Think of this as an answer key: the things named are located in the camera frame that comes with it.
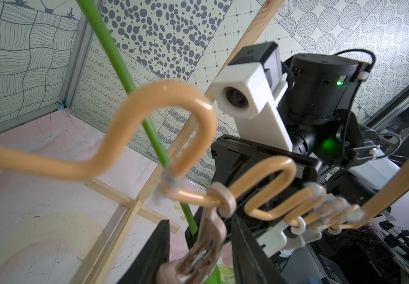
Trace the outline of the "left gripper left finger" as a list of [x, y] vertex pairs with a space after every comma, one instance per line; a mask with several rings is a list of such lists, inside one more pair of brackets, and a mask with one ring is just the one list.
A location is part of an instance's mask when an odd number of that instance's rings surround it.
[[161, 220], [117, 284], [156, 284], [157, 272], [170, 257], [170, 223]]

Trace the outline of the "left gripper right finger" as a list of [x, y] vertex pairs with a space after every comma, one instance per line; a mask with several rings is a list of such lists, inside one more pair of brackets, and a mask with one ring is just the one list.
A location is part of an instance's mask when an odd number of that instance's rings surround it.
[[238, 216], [231, 220], [232, 261], [238, 284], [276, 284], [278, 272]]

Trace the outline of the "pink tulip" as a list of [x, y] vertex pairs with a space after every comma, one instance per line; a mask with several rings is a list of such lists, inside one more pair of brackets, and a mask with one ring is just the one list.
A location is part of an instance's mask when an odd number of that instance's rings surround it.
[[203, 209], [216, 205], [217, 200], [180, 188], [185, 174], [205, 153], [216, 133], [216, 114], [211, 103], [187, 84], [161, 80], [129, 93], [128, 99], [115, 114], [95, 156], [98, 165], [111, 167], [119, 159], [137, 127], [146, 122], [152, 112], [169, 105], [191, 112], [199, 123], [199, 129], [183, 154], [163, 171], [158, 187], [171, 200], [198, 205]]

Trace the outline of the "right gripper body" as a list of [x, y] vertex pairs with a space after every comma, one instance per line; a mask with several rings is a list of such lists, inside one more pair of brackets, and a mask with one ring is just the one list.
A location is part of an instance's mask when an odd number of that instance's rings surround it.
[[302, 234], [305, 214], [323, 201], [318, 160], [260, 143], [224, 135], [210, 147], [215, 185], [232, 194], [234, 215], [256, 237], [272, 230], [274, 242], [290, 227]]

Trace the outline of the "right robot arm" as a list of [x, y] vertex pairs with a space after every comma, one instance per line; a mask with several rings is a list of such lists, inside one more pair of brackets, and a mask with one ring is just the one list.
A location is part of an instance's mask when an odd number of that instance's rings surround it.
[[319, 183], [323, 165], [348, 170], [389, 161], [378, 153], [385, 136], [359, 124], [351, 111], [373, 66], [342, 53], [300, 53], [283, 62], [273, 42], [242, 48], [212, 84], [218, 107], [238, 131], [209, 150], [216, 166], [209, 189], [233, 190], [231, 211], [205, 204], [195, 215], [200, 230], [216, 220], [218, 240], [227, 243], [235, 234], [231, 222], [239, 218], [273, 254], [293, 239], [314, 241], [324, 229], [361, 226], [404, 195], [405, 170], [364, 203], [350, 197], [359, 190], [355, 183], [338, 198]]

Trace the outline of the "wooden wavy clothes hanger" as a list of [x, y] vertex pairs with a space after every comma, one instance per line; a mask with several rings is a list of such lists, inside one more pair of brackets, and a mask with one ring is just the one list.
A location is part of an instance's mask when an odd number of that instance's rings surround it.
[[[168, 105], [191, 112], [199, 129], [182, 155], [167, 167], [161, 191], [172, 200], [223, 209], [221, 198], [195, 194], [177, 186], [178, 181], [198, 162], [215, 137], [216, 114], [210, 101], [197, 89], [176, 81], [162, 80], [133, 92], [115, 114], [98, 152], [91, 159], [82, 162], [56, 160], [0, 147], [0, 169], [72, 181], [99, 176], [118, 161], [138, 125], [151, 112]], [[331, 226], [342, 229], [360, 228], [408, 190], [409, 159], [391, 181], [363, 205], [363, 218], [350, 221], [343, 214], [332, 220]]]

